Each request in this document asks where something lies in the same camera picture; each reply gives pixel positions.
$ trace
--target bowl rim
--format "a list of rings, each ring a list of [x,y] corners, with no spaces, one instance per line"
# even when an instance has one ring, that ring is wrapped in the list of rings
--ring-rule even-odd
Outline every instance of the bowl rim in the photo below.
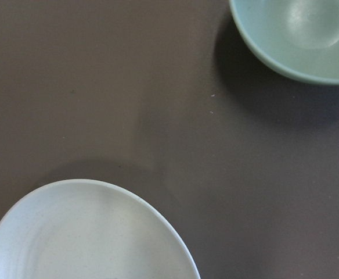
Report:
[[[237,26],[237,29],[246,43],[248,48],[252,51],[252,53],[261,60],[262,63],[266,64],[272,70],[282,74],[285,77],[292,78],[297,81],[302,81],[305,83],[312,83],[312,84],[323,84],[323,85],[339,85],[339,78],[327,78],[327,77],[320,77],[315,76],[312,74],[305,74],[298,70],[294,70],[282,63],[278,60],[271,57],[268,53],[262,50],[255,41],[251,38],[247,30],[244,28],[243,23],[238,15],[237,8],[236,8],[236,0],[229,0],[229,6],[232,12],[232,16]]]

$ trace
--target white plate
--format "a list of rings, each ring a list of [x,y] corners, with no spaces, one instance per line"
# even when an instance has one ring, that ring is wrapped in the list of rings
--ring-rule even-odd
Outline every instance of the white plate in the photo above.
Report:
[[[64,180],[26,195],[0,222],[1,279],[199,279],[169,222],[135,194]]]

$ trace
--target mint green bowl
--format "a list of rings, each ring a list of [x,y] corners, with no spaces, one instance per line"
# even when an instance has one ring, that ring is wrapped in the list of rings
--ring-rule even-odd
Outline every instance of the mint green bowl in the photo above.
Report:
[[[339,85],[339,0],[230,0],[251,51],[274,71]]]

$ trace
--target gray brown surface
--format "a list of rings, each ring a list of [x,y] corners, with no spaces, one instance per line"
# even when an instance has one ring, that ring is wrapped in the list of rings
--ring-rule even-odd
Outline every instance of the gray brown surface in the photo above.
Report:
[[[147,200],[203,278],[339,278],[339,87],[261,65],[227,1],[0,2],[0,219],[66,178]]]

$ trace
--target dishware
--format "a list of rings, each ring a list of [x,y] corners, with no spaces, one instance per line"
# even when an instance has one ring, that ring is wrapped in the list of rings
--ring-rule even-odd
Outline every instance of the dishware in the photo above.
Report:
[[[174,228],[135,194],[64,180],[18,201],[0,222],[1,279],[199,279]]]
[[[298,81],[339,85],[339,0],[229,0],[251,51]]]

